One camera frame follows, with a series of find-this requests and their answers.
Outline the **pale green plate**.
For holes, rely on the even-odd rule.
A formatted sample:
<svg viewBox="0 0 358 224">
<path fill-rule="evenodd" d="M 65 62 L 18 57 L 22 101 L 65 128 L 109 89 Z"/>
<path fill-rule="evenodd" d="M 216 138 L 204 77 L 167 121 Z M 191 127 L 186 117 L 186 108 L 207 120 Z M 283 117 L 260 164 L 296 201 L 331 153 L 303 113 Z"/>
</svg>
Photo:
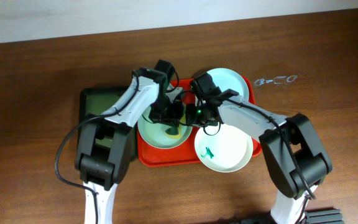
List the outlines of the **pale green plate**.
<svg viewBox="0 0 358 224">
<path fill-rule="evenodd" d="M 189 91 L 183 91 L 179 93 L 178 96 L 173 98 L 174 101 L 178 100 L 183 103 L 183 97 L 189 95 Z M 150 113 L 150 106 L 144 111 L 141 118 L 138 120 L 138 131 L 142 137 L 142 139 L 149 145 L 156 147 L 158 149 L 172 149 L 183 144 L 188 137 L 190 136 L 193 128 L 191 126 L 186 126 L 185 133 L 180 139 L 171 139 L 165 135 L 165 130 L 169 128 L 169 126 L 160 123 L 153 123 L 148 119 L 148 115 Z"/>
</svg>

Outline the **pale blue plate top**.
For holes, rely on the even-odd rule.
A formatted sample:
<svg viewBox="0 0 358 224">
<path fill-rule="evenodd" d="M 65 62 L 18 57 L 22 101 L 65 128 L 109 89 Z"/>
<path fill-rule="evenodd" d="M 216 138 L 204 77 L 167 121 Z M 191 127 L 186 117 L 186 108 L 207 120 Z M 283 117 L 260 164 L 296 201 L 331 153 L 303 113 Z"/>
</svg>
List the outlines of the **pale blue plate top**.
<svg viewBox="0 0 358 224">
<path fill-rule="evenodd" d="M 246 79 L 228 68 L 208 70 L 194 78 L 190 85 L 197 99 L 214 106 L 229 100 L 242 102 L 251 98 Z"/>
</svg>

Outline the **yellow green scrub sponge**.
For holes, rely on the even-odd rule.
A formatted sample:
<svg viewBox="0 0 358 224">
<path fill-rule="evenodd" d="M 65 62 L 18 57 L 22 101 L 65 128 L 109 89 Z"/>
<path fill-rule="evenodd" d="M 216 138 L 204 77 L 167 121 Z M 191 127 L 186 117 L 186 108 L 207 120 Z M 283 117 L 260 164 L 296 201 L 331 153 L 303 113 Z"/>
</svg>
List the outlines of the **yellow green scrub sponge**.
<svg viewBox="0 0 358 224">
<path fill-rule="evenodd" d="M 180 139 L 185 133 L 186 126 L 184 124 L 186 124 L 185 117 L 181 120 L 174 121 L 173 126 L 165 130 L 165 135 L 171 139 Z"/>
</svg>

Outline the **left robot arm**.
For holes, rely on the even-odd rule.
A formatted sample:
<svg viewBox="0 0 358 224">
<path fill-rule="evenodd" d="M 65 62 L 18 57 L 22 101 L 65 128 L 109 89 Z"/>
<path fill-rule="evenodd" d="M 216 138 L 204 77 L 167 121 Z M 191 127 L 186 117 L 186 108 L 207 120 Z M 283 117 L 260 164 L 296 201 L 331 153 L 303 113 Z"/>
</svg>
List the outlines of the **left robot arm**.
<svg viewBox="0 0 358 224">
<path fill-rule="evenodd" d="M 154 68 L 132 71 L 132 81 L 123 95 L 101 114 L 89 114 L 79 124 L 75 169 L 86 192 L 85 223 L 111 223 L 117 186 L 129 168 L 134 127 L 143 113 L 150 120 L 178 127 L 183 103 L 169 96 L 175 67 L 159 60 Z"/>
</svg>

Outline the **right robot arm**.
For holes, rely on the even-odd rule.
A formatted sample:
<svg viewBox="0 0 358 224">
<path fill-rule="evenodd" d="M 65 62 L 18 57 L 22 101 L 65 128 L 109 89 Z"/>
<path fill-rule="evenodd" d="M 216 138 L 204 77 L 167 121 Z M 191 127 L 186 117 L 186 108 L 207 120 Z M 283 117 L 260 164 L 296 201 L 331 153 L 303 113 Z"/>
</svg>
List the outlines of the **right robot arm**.
<svg viewBox="0 0 358 224">
<path fill-rule="evenodd" d="M 266 111 L 243 99 L 238 92 L 221 91 L 204 73 L 190 82 L 199 103 L 190 114 L 194 124 L 228 124 L 256 139 L 278 192 L 268 217 L 260 223 L 342 223 L 338 209 L 305 210 L 314 191 L 332 171 L 328 156 L 311 121 L 303 114 L 292 117 Z"/>
</svg>

